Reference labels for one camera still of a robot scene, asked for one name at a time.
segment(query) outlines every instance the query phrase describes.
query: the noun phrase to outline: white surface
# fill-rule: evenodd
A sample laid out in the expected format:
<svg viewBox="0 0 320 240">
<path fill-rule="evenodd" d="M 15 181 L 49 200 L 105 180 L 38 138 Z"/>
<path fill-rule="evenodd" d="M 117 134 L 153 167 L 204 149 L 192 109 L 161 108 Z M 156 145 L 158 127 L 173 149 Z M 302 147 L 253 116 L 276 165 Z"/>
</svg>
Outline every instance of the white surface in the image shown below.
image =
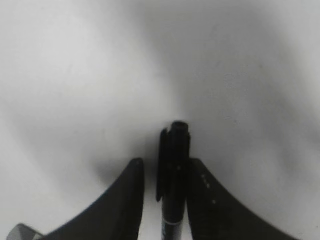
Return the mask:
<svg viewBox="0 0 320 240">
<path fill-rule="evenodd" d="M 158 135 L 184 119 L 235 196 L 319 239 L 319 16 L 318 0 L 2 0 L 0 238 L 54 230 L 139 156 L 139 239 L 160 239 Z"/>
</svg>

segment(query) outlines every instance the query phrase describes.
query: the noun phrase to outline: curved black part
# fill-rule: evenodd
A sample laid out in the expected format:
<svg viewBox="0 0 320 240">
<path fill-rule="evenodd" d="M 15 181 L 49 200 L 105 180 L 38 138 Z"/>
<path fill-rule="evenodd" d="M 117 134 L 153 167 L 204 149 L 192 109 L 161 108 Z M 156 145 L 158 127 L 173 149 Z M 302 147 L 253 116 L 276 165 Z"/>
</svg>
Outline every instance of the curved black part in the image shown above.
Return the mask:
<svg viewBox="0 0 320 240">
<path fill-rule="evenodd" d="M 187 209 L 194 240 L 294 240 L 237 201 L 199 159 L 190 159 Z"/>
<path fill-rule="evenodd" d="M 144 192 L 144 162 L 134 159 L 87 210 L 41 240 L 136 240 Z"/>
</svg>

